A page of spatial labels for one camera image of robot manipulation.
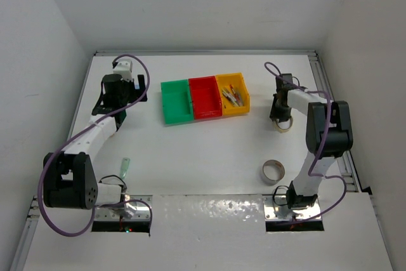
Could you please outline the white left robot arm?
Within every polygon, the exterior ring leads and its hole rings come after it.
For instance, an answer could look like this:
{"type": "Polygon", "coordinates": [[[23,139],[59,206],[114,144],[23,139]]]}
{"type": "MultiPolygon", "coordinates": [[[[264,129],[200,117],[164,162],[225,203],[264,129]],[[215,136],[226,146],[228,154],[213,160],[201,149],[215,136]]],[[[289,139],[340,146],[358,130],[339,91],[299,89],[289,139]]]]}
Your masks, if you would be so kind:
{"type": "Polygon", "coordinates": [[[134,79],[107,74],[101,80],[98,100],[91,111],[91,130],[79,136],[57,153],[43,182],[43,200],[49,208],[92,209],[97,202],[98,183],[92,160],[107,139],[119,130],[126,118],[121,109],[136,100],[147,101],[143,74],[134,79]]]}

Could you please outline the cream masking tape roll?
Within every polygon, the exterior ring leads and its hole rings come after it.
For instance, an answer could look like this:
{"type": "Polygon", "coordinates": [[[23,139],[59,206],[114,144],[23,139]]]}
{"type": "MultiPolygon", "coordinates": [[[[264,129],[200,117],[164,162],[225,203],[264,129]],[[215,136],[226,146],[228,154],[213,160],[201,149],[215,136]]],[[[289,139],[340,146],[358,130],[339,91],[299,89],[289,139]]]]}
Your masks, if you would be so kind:
{"type": "Polygon", "coordinates": [[[292,128],[293,117],[290,117],[286,121],[281,121],[277,119],[276,121],[273,122],[273,125],[279,133],[286,133],[292,128]]]}

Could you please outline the red ink pen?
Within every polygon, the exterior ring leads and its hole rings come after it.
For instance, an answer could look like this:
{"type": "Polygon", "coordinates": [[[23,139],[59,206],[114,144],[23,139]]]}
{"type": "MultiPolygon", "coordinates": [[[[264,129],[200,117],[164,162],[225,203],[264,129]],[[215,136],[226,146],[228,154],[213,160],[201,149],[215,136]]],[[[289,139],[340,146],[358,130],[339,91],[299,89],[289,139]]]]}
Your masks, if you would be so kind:
{"type": "Polygon", "coordinates": [[[231,84],[229,85],[229,88],[230,88],[230,94],[235,98],[235,92],[234,92],[233,86],[231,84]]]}

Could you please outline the wide clear tape roll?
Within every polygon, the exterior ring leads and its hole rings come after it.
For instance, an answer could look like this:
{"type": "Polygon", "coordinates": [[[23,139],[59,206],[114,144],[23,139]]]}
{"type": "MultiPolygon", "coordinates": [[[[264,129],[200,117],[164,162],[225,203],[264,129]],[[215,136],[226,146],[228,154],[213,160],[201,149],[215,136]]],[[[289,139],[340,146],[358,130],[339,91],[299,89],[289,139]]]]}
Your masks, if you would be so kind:
{"type": "Polygon", "coordinates": [[[285,176],[283,164],[277,160],[267,160],[262,165],[261,179],[266,185],[276,185],[285,176]]]}

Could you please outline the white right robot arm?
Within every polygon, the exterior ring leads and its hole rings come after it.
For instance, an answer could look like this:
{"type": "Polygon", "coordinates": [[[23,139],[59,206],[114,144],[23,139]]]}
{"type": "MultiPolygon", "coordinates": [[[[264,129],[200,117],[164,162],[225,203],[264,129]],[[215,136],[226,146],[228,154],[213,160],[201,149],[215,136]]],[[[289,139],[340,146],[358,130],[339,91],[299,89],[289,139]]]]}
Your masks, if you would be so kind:
{"type": "Polygon", "coordinates": [[[323,179],[335,160],[353,146],[350,108],[347,102],[335,102],[325,91],[311,91],[292,82],[291,74],[275,76],[270,119],[276,126],[293,123],[291,110],[306,116],[307,155],[302,168],[286,192],[290,209],[314,205],[323,179]]]}

